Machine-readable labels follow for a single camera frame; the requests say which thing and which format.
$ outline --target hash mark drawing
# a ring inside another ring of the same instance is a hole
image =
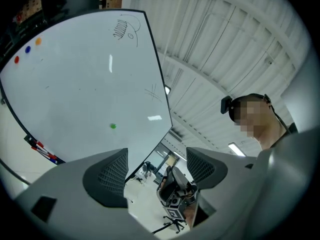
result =
[[[144,89],[146,91],[145,94],[150,95],[152,97],[152,101],[154,101],[154,98],[155,98],[162,103],[162,100],[159,98],[159,96],[155,94],[156,88],[157,88],[157,84],[155,84],[155,86],[152,85],[151,91]]]
[[[130,14],[120,14],[120,16],[131,16],[134,18],[133,19],[134,22],[129,22],[129,20],[118,19],[117,24],[114,28],[113,36],[118,37],[118,40],[120,40],[124,37],[125,33],[127,32],[127,36],[133,40],[134,35],[129,32],[132,29],[135,34],[135,38],[136,38],[136,47],[138,47],[138,34],[137,34],[137,32],[139,31],[139,29],[141,27],[140,20],[136,16],[133,16]]]

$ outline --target white metal beam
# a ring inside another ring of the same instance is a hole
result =
[[[285,52],[288,54],[289,58],[292,61],[292,64],[296,69],[299,69],[302,61],[295,50],[294,46],[291,44],[289,38],[285,34],[285,32],[280,29],[280,27],[269,19],[269,16],[257,8],[254,4],[246,1],[246,0],[223,0],[226,1],[241,10],[247,12],[252,17],[254,17],[257,21],[259,21],[265,28],[271,32],[271,34],[275,37],[275,39],[282,45]]]
[[[209,142],[206,138],[204,138],[199,132],[197,132],[195,129],[193,129],[189,124],[187,124],[185,121],[183,121],[182,118],[180,118],[177,114],[174,112],[171,112],[171,117],[174,119],[177,123],[182,125],[184,128],[186,128],[191,134],[193,134],[196,138],[198,138],[203,144],[205,144],[209,149],[213,150],[214,146],[211,142]]]
[[[163,58],[164,54],[160,51],[157,51],[159,57]],[[211,87],[213,87],[215,90],[218,90],[219,92],[223,93],[225,96],[228,96],[229,93],[216,81],[214,81],[211,77],[207,76],[203,72],[199,71],[196,67],[190,65],[189,63],[183,61],[182,59],[174,56],[166,56],[165,60],[167,62],[170,62],[180,69],[190,73],[194,77],[201,78],[208,84],[210,84]]]

